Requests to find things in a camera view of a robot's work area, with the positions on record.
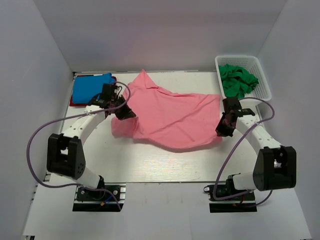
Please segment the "pink t shirt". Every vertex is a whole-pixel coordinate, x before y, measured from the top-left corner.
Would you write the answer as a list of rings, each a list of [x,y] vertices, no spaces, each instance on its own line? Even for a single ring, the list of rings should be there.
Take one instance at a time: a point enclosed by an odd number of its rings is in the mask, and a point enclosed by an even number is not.
[[[135,117],[111,120],[116,138],[132,138],[174,151],[188,151],[218,144],[220,95],[174,93],[156,85],[142,70],[123,95]]]

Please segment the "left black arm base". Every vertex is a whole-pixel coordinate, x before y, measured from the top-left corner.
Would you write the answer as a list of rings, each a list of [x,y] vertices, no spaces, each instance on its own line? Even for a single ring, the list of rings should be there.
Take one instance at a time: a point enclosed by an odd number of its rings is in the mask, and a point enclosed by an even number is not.
[[[120,208],[125,203],[126,184],[110,183],[105,184],[105,189],[110,191],[119,203]],[[109,192],[105,191],[89,191],[84,187],[77,187],[74,201],[73,212],[120,212],[117,202]]]

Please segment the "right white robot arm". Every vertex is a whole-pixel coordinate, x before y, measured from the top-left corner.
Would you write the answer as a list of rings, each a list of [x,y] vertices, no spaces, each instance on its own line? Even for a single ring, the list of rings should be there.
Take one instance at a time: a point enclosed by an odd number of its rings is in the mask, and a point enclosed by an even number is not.
[[[230,175],[222,193],[218,192],[218,184],[215,183],[213,199],[236,200],[254,190],[263,192],[294,188],[297,184],[296,150],[275,140],[262,126],[264,120],[257,120],[255,113],[250,108],[243,108],[237,97],[227,97],[222,103],[224,111],[215,130],[217,136],[232,137],[234,131],[240,132],[242,136],[231,149],[217,177],[221,177],[243,140],[249,142],[257,154],[257,159],[251,172]]]

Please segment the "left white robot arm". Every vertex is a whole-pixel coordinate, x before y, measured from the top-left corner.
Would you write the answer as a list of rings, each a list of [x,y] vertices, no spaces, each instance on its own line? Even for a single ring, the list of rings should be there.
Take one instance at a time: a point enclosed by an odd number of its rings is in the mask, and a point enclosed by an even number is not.
[[[109,115],[114,114],[120,121],[136,117],[127,104],[129,99],[120,94],[122,87],[126,85],[103,84],[101,92],[91,98],[84,112],[67,130],[48,138],[47,170],[88,188],[88,193],[96,200],[105,196],[106,187],[103,177],[86,166],[83,145]]]

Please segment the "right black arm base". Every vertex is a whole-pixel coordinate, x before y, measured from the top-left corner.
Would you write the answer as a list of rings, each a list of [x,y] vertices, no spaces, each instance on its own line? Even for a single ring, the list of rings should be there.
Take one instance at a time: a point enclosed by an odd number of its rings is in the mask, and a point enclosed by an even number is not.
[[[222,213],[254,213],[257,212],[256,198],[253,192],[228,198],[216,200],[213,195],[214,185],[207,185],[203,192],[209,196],[209,212],[212,214]]]

